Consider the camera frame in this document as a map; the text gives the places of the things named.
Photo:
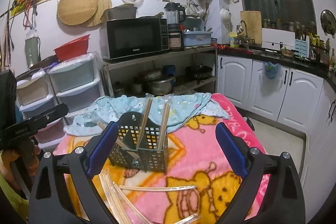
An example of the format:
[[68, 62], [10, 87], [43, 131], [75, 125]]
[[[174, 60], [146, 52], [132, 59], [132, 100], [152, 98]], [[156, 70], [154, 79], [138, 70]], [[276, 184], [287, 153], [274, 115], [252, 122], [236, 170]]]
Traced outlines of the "left hand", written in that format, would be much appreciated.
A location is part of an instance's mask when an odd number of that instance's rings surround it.
[[1, 190], [31, 191], [40, 153], [34, 138], [15, 143], [1, 136]]

